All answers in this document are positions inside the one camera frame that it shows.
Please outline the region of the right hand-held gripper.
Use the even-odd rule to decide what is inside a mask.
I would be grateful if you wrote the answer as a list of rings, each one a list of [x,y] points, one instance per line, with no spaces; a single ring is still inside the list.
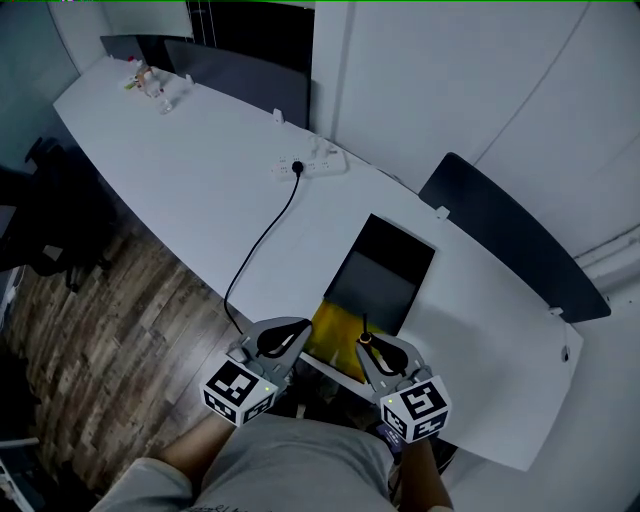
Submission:
[[[447,426],[451,400],[441,377],[421,367],[401,380],[417,357],[413,345],[394,336],[373,335],[372,344],[357,342],[356,355],[372,388],[389,390],[379,398],[381,420],[403,441],[438,435]]]

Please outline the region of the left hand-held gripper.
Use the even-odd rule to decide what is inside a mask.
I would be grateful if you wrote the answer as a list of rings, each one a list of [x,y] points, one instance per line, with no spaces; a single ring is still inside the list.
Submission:
[[[270,409],[288,386],[312,333],[309,319],[277,317],[256,322],[247,340],[259,361],[239,342],[215,356],[200,384],[200,399],[212,412],[241,427]]]

